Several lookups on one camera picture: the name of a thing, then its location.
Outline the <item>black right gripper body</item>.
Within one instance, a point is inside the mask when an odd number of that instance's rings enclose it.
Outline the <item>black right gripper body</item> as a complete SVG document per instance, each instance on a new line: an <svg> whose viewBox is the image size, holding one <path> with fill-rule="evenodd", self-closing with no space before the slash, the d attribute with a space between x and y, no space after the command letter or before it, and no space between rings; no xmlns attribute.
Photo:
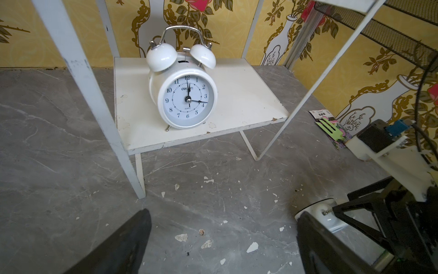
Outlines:
<svg viewBox="0 0 438 274"><path fill-rule="evenodd" d="M438 272L438 189L427 190L426 201L418 202L404 191L391 202L395 232L395 256L406 274Z"/></svg>

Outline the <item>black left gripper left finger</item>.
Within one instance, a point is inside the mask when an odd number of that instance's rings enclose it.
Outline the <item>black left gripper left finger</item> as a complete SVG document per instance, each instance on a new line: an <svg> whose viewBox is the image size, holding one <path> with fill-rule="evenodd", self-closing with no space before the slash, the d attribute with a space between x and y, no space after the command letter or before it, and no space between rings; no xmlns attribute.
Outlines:
<svg viewBox="0 0 438 274"><path fill-rule="evenodd" d="M102 242L67 274L137 274L152 229L151 215L143 209Z"/></svg>

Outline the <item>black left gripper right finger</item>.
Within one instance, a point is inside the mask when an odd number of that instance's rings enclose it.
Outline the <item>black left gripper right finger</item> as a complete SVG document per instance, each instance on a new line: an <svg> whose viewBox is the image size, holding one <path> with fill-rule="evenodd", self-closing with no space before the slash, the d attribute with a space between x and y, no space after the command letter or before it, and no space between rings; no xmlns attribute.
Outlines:
<svg viewBox="0 0 438 274"><path fill-rule="evenodd" d="M308 212L297 221L297 242L307 274L375 274L364 260L344 245Z"/></svg>

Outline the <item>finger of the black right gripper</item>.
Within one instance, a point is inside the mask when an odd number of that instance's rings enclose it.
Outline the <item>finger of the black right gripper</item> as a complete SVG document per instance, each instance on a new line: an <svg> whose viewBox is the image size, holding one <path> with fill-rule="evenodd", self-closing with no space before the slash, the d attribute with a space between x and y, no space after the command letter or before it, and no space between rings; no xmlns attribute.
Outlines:
<svg viewBox="0 0 438 274"><path fill-rule="evenodd" d="M369 225L361 218L353 217L357 211L367 211L371 214L375 213L374 205L371 202L364 202L361 200L346 202L333 208L333 213L339 220L344 221L349 226L357 229L389 253L395 253L395 250L390 243L390 239L378 225Z"/></svg>
<svg viewBox="0 0 438 274"><path fill-rule="evenodd" d="M350 202L370 202L384 199L388 197L391 192L391 188L388 188L388 186L393 180L393 177L384 178L376 183L349 193L347 197Z"/></svg>

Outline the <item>white twin-bell clock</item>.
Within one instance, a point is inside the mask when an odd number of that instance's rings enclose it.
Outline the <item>white twin-bell clock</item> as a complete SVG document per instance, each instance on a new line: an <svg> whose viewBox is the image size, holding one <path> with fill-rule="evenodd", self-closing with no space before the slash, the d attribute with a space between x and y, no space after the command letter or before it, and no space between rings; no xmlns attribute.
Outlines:
<svg viewBox="0 0 438 274"><path fill-rule="evenodd" d="M324 199L302 209L294 216L294 219L298 221L301 215L307 212L324 225L331 233L336 233L348 226L347 223L335 216L333 208L337 205L338 203L333 198Z"/></svg>
<svg viewBox="0 0 438 274"><path fill-rule="evenodd" d="M216 67L212 44L203 38L178 52L161 37L146 55L149 93L170 128L187 130L202 125L218 101L218 89L207 70Z"/></svg>

